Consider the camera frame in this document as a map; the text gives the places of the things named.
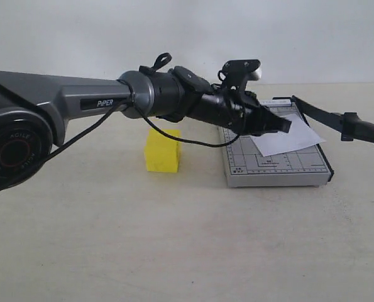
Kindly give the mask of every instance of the white wall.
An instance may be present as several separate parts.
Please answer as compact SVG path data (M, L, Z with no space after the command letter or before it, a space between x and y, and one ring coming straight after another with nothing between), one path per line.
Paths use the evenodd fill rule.
M162 52L211 81L247 58L261 83L374 81L374 0L0 0L0 70L117 78Z

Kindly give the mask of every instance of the table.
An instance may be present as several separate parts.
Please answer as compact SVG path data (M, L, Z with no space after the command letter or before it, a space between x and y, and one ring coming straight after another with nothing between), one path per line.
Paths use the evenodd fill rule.
M253 89L374 122L374 83ZM156 122L218 142L211 125ZM0 193L0 301L374 301L374 146L309 122L332 182L229 189L213 148L183 144L179 173L148 173L148 125L113 115Z

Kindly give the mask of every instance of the robotic arm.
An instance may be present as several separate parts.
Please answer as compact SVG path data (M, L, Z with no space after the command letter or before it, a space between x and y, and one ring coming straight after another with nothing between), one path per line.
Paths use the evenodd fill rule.
M104 115L101 123L120 111L147 122L151 116L173 123L188 117L235 132L236 138L220 145L179 139L208 147L223 147L240 135L289 131L289 120L273 114L246 91L248 81L260 78L259 60L226 62L218 73L221 84L210 84L182 66L159 72L170 61L170 54L164 53L153 67L140 66L118 80L0 71L0 191L29 179L79 139L65 143L68 122L76 118ZM293 98L304 114L341 132L342 140L374 143L374 124L361 121L356 113L327 113ZM53 145L58 149L52 153Z

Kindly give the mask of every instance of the yellow sponge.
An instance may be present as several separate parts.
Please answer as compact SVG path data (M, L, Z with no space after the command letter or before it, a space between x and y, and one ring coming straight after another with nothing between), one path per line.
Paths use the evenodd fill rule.
M180 130L163 130L174 137L181 137ZM149 131L145 146L146 169L149 172L176 173L179 170L181 144L167 138L155 129Z

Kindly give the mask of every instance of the sheet of paper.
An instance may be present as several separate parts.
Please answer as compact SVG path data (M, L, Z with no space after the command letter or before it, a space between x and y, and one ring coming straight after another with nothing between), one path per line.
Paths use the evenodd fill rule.
M297 114L285 115L283 117L292 121L288 133L278 132L266 133L260 137L251 136L262 156L297 151L325 142Z

